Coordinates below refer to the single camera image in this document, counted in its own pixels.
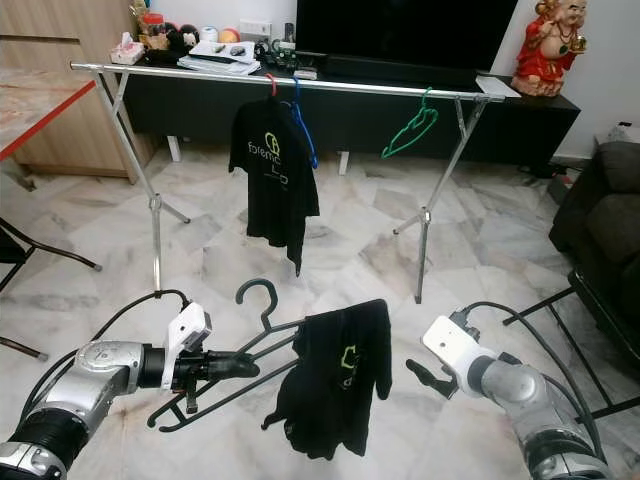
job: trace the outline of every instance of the sofa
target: sofa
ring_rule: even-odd
[[[640,365],[640,144],[600,145],[565,197],[549,238],[598,327]]]

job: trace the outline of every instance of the tv screen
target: tv screen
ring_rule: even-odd
[[[518,0],[298,0],[296,49],[489,70]]]

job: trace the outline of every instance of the clothes drying rack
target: clothes drying rack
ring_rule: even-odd
[[[107,109],[111,112],[111,119],[115,125],[116,131],[122,141],[122,144],[127,152],[127,159],[136,172],[142,188],[149,197],[149,210],[151,211],[151,222],[153,229],[153,279],[154,288],[156,292],[162,289],[162,275],[161,275],[161,239],[160,239],[160,212],[165,210],[180,221],[189,223],[190,219],[173,208],[167,202],[162,199],[160,193],[156,192],[151,185],[149,179],[145,176],[144,170],[138,160],[135,147],[132,143],[132,139],[125,128],[120,108],[122,107],[122,101],[124,93],[127,88],[127,81],[129,75],[149,75],[155,77],[169,77],[169,78],[182,78],[193,80],[208,80],[213,82],[226,82],[226,83],[243,83],[253,85],[265,85],[271,86],[272,80],[264,76],[229,76],[218,75],[213,73],[203,73],[189,70],[178,70],[174,68],[157,68],[157,67],[139,67],[139,66],[127,66],[127,65],[115,65],[115,64],[99,64],[99,63],[71,63],[72,70],[83,70],[90,72],[96,81],[96,86],[102,101]],[[106,75],[107,74],[120,74],[120,83],[117,92],[114,95],[111,94],[109,88],[107,88]],[[291,78],[277,78],[278,85],[284,85],[289,87],[295,87],[296,83]],[[299,80],[300,88],[314,89],[314,90],[327,90],[337,92],[352,92],[352,93],[369,93],[374,95],[396,95],[405,97],[422,97],[425,95],[425,89],[422,88],[405,88],[388,85],[369,85],[359,83],[344,83],[344,82],[326,82],[318,80]],[[444,100],[452,100],[455,102],[456,115],[458,119],[458,128],[460,129],[460,140],[456,148],[449,159],[449,164],[438,180],[435,190],[431,194],[427,205],[422,207],[416,215],[404,222],[398,228],[393,230],[393,233],[398,235],[402,231],[406,230],[410,226],[420,223],[420,243],[419,243],[419,265],[418,265],[418,280],[415,292],[416,303],[422,302],[422,283],[424,280],[425,263],[427,256],[427,234],[429,225],[431,224],[433,217],[433,209],[438,203],[438,199],[442,194],[442,190],[451,176],[453,169],[455,168],[458,160],[462,156],[465,147],[471,138],[471,134],[476,128],[482,113],[486,105],[490,102],[501,103],[505,101],[504,95],[475,93],[475,92],[455,92],[448,90],[430,90],[427,95],[428,98],[438,98]],[[471,114],[465,119],[462,111],[462,102],[468,101],[475,104]]]

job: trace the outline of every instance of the decorative items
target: decorative items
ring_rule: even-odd
[[[511,86],[521,93],[555,97],[564,84],[564,71],[585,52],[587,0],[540,0],[537,20],[527,26],[518,68]]]

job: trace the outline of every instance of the red table edge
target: red table edge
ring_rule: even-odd
[[[58,105],[56,108],[47,113],[44,117],[38,120],[34,125],[32,125],[26,132],[16,138],[13,142],[7,145],[2,151],[0,151],[0,162],[15,152],[19,147],[21,147],[27,140],[29,140],[33,135],[35,135],[39,130],[44,128],[51,120],[56,118],[60,113],[69,108],[73,102],[82,97],[85,93],[91,90],[96,86],[95,80],[91,80],[87,82],[85,86],[83,86],[80,90],[75,92],[69,98],[67,98],[64,102]]]

